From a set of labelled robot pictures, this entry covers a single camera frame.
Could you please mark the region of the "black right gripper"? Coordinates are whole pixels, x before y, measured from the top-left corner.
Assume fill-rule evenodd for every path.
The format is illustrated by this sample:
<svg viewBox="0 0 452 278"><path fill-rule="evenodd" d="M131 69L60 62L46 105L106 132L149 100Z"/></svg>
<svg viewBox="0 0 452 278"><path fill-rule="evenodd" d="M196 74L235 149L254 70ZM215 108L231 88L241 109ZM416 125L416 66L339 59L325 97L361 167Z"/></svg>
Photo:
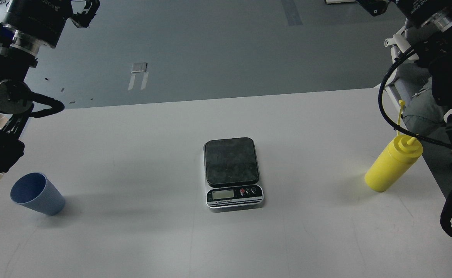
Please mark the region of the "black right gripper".
<svg viewBox="0 0 452 278"><path fill-rule="evenodd" d="M433 23L437 28L452 26L452 0L356 0L371 16L384 14L393 2L413 26Z"/></svg>

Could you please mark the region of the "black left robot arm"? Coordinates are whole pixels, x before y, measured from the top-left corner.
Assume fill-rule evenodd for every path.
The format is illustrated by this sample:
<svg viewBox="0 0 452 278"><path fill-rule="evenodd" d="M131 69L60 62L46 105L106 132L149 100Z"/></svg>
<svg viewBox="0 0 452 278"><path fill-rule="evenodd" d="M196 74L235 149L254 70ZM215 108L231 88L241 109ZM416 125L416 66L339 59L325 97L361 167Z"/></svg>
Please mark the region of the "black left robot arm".
<svg viewBox="0 0 452 278"><path fill-rule="evenodd" d="M20 136L29 118L42 118L64 110L52 97L33 92L25 83L37 67L42 46L56 48L65 23L88 28L99 0L87 0L73 12L70 0L12 0L0 23L0 173L6 173L23 156Z"/></svg>

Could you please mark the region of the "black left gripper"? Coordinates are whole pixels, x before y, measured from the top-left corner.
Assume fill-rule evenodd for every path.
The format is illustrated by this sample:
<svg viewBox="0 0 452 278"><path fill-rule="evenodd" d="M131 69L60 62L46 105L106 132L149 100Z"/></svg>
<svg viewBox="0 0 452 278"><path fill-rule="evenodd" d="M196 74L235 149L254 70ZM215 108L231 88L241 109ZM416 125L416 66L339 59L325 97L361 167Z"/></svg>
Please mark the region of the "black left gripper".
<svg viewBox="0 0 452 278"><path fill-rule="evenodd" d="M100 0L85 0L82 11L73 14L70 0L12 0L2 24L55 49L69 18L77 28L88 28L99 7Z"/></svg>

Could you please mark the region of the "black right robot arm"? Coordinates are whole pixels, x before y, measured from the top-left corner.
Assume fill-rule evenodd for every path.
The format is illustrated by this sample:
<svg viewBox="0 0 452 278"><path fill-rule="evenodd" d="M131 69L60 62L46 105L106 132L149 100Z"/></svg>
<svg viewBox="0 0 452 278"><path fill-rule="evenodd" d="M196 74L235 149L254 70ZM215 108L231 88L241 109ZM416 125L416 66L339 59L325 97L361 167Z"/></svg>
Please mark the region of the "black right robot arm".
<svg viewBox="0 0 452 278"><path fill-rule="evenodd" d="M377 192L390 188L422 155L422 142L452 150L452 114L446 118L449 142L438 141L422 132L412 132L394 122L385 112L382 96L385 85L394 71L413 55L418 56L421 67L431 74L432 96L438 105L452 108L452 0L396 0L395 5L416 28L434 24L438 32L423 42L404 46L401 55L383 77L379 87L379 110L384 120L397 132L365 174L367 185Z"/></svg>

